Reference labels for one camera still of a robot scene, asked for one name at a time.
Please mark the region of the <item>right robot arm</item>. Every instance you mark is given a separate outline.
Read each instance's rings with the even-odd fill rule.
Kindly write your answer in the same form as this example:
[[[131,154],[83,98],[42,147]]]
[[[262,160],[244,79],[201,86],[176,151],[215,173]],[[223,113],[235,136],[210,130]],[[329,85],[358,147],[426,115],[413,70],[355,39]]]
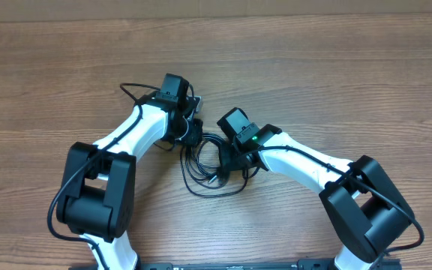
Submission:
[[[329,269],[384,269],[391,244],[415,215],[388,174],[372,157],[331,157],[294,140],[279,127],[258,127],[239,108],[218,121],[230,148],[220,154],[223,169],[252,167],[280,173],[319,196],[343,244]]]

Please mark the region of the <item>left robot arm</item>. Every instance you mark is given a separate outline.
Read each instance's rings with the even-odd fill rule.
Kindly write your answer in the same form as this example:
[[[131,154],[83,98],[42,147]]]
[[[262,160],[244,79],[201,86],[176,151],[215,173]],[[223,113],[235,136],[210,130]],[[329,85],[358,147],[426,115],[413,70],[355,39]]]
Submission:
[[[133,99],[131,114],[113,132],[92,144],[75,142],[48,209],[49,231],[86,243],[96,259],[93,269],[140,269],[128,237],[137,162],[158,140],[199,143],[203,123],[194,116],[202,102],[186,79],[168,73],[161,87]]]

